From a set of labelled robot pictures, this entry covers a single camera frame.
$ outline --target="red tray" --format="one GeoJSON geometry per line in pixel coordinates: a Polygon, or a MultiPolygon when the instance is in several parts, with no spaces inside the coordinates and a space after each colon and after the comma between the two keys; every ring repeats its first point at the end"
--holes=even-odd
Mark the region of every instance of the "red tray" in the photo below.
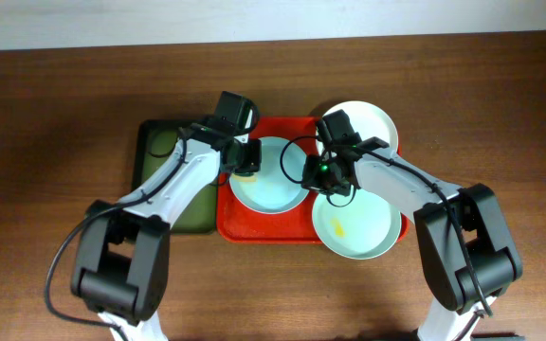
{"type": "MultiPolygon", "coordinates": [[[[262,117],[250,138],[278,136],[292,139],[315,134],[318,117],[262,117]]],[[[305,153],[318,153],[315,140],[298,142],[305,153]]],[[[310,192],[300,205],[282,214],[255,212],[240,203],[230,185],[218,188],[216,226],[230,242],[252,243],[321,243],[311,219],[317,194],[310,192]]],[[[408,220],[402,215],[402,230],[398,242],[408,232],[408,220]]]]}

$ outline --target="plate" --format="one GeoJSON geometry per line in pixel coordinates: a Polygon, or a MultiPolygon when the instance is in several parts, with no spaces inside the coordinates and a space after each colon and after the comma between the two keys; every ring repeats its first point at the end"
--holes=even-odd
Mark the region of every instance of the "plate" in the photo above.
{"type": "MultiPolygon", "coordinates": [[[[280,155],[289,142],[281,137],[262,137],[261,170],[250,177],[231,176],[235,197],[246,207],[265,214],[278,214],[298,206],[309,191],[288,180],[280,168],[280,155]]],[[[283,166],[294,179],[302,178],[306,153],[296,144],[285,151],[283,166]]]]}
{"type": "MultiPolygon", "coordinates": [[[[359,133],[362,141],[376,136],[388,142],[393,150],[397,152],[397,147],[399,146],[397,129],[389,115],[382,109],[365,101],[351,100],[333,106],[324,116],[338,110],[344,110],[347,113],[353,129],[359,133]]],[[[317,141],[316,146],[318,153],[321,154],[323,144],[317,141]]]]}
{"type": "MultiPolygon", "coordinates": [[[[351,197],[333,195],[337,206],[351,197]]],[[[378,257],[393,247],[402,229],[401,214],[381,197],[358,190],[345,207],[334,207],[320,194],[313,204],[313,226],[321,241],[340,256],[354,260],[378,257]]]]}

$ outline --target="light blue plate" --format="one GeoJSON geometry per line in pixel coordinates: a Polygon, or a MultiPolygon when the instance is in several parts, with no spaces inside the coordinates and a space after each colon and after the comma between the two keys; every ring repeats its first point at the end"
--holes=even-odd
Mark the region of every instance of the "light blue plate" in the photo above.
{"type": "MultiPolygon", "coordinates": [[[[289,141],[281,137],[263,137],[261,140],[261,170],[252,177],[232,176],[231,190],[246,207],[260,213],[284,213],[298,206],[309,191],[294,184],[283,175],[280,155],[289,141]]],[[[293,179],[302,178],[306,154],[296,144],[283,155],[283,167],[293,179]]]]}

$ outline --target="wooden table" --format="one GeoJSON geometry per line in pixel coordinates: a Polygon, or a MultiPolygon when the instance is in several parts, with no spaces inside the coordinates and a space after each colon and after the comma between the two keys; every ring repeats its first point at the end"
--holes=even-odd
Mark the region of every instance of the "wooden table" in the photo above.
{"type": "MultiPolygon", "coordinates": [[[[496,191],[524,276],[478,332],[546,340],[546,32],[0,52],[0,340],[108,340],[46,312],[46,268],[96,198],[128,192],[138,124],[200,117],[222,90],[266,116],[347,99],[391,115],[404,156],[496,191]]],[[[173,238],[159,312],[171,339],[332,339],[411,331],[427,314],[416,234],[380,259],[321,245],[173,238]]],[[[95,317],[68,291],[55,305],[95,317]]]]}

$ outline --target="green tray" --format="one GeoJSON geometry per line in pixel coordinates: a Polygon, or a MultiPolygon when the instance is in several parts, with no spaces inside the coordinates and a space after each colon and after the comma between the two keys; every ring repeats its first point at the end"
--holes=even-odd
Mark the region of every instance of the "green tray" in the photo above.
{"type": "MultiPolygon", "coordinates": [[[[147,120],[138,129],[136,159],[132,190],[138,188],[166,162],[166,157],[157,158],[151,153],[163,154],[176,143],[176,128],[188,127],[190,120],[147,120]]],[[[173,225],[175,234],[208,234],[216,229],[217,187],[205,186],[189,203],[173,225]]]]}

